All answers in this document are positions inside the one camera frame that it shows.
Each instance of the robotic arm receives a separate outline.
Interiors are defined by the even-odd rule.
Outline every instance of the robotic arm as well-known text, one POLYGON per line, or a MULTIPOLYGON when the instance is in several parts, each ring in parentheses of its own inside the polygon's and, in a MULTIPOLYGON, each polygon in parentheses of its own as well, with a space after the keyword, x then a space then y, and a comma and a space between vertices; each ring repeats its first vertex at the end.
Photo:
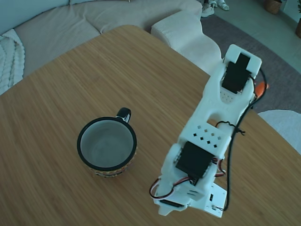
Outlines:
POLYGON ((159 214, 166 216, 190 206, 222 216, 227 191, 214 183, 218 163, 224 159, 233 125, 255 98, 253 81, 260 67, 260 58, 236 45, 229 47, 177 143, 170 148, 162 175, 150 188, 155 204, 160 206, 159 214), (215 127, 209 120, 229 123, 215 127))

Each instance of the gray rug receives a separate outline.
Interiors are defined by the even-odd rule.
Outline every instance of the gray rug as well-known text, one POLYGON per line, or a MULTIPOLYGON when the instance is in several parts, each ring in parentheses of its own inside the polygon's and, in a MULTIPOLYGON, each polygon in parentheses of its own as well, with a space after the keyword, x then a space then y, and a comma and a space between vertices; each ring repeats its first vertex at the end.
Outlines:
POLYGON ((255 106, 256 112, 282 109, 301 113, 301 74, 269 48, 219 17, 202 18, 201 22, 204 34, 219 45, 222 56, 229 45, 236 44, 262 59, 270 89, 255 106))

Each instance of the mug rim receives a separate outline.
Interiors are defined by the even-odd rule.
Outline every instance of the mug rim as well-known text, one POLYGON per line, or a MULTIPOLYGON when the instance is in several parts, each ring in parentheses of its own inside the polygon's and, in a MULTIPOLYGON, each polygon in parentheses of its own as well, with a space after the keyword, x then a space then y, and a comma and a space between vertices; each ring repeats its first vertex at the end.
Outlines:
POLYGON ((137 138, 136 138, 136 134, 135 134, 133 128, 127 122, 125 122, 122 118, 120 118, 120 117, 101 117, 101 118, 97 118, 97 119, 94 119, 94 120, 90 121, 80 131, 78 139, 77 139, 77 151, 79 153, 79 156, 80 156, 81 160, 87 166, 89 166, 90 168, 93 168, 93 169, 98 170, 98 171, 103 171, 103 172, 114 171, 114 170, 118 170, 118 169, 124 167, 126 164, 128 164, 131 161, 131 159, 135 155, 136 148, 137 148, 137 138), (99 121, 104 121, 104 120, 117 121, 117 122, 120 122, 121 124, 125 125, 125 127, 130 131, 130 133, 132 135, 132 138, 133 138, 133 148, 131 150, 130 155, 127 157, 127 159, 125 159, 122 163, 118 164, 117 166, 112 166, 112 167, 99 167, 99 166, 95 166, 95 165, 91 164, 90 162, 88 162, 88 160, 84 157, 84 155, 82 154, 82 151, 81 151, 80 144, 81 144, 81 139, 82 139, 85 131, 90 126, 92 126, 94 123, 99 122, 99 121))

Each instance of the shoe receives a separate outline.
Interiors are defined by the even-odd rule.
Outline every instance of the shoe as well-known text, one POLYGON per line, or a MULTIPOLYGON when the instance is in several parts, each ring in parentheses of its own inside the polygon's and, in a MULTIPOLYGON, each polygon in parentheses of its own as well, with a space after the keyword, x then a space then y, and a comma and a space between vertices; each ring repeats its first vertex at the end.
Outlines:
POLYGON ((203 5, 202 15, 201 17, 206 18, 214 14, 214 9, 209 3, 205 3, 203 5))
POLYGON ((224 0, 217 0, 217 5, 225 11, 229 10, 229 6, 225 3, 224 0))

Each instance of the white 3d-printed robot arm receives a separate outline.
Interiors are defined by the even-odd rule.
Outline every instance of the white 3d-printed robot arm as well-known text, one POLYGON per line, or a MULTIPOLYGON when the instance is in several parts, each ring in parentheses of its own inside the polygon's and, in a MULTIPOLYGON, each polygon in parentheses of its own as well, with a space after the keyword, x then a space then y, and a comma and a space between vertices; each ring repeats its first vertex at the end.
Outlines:
POLYGON ((181 178, 191 177, 187 172, 176 167, 185 144, 189 143, 204 150, 209 157, 213 156, 219 160, 224 158, 234 127, 222 123, 216 128, 209 124, 208 120, 228 121, 236 125, 241 114, 253 101, 254 84, 252 79, 247 79, 243 89, 237 93, 222 86, 229 62, 236 64, 241 54, 249 58, 245 69, 255 79, 261 66, 261 60, 240 47, 231 45, 224 61, 211 74, 204 88, 203 97, 182 130, 177 143, 172 145, 165 158, 156 196, 164 196, 171 190, 173 192, 166 198, 154 199, 154 202, 160 206, 159 214, 165 216, 173 210, 182 211, 190 206, 217 217, 222 216, 227 192, 214 183, 218 170, 217 164, 213 164, 211 161, 205 164, 206 170, 201 177, 195 178, 194 183, 187 180, 177 186, 173 185, 181 178))

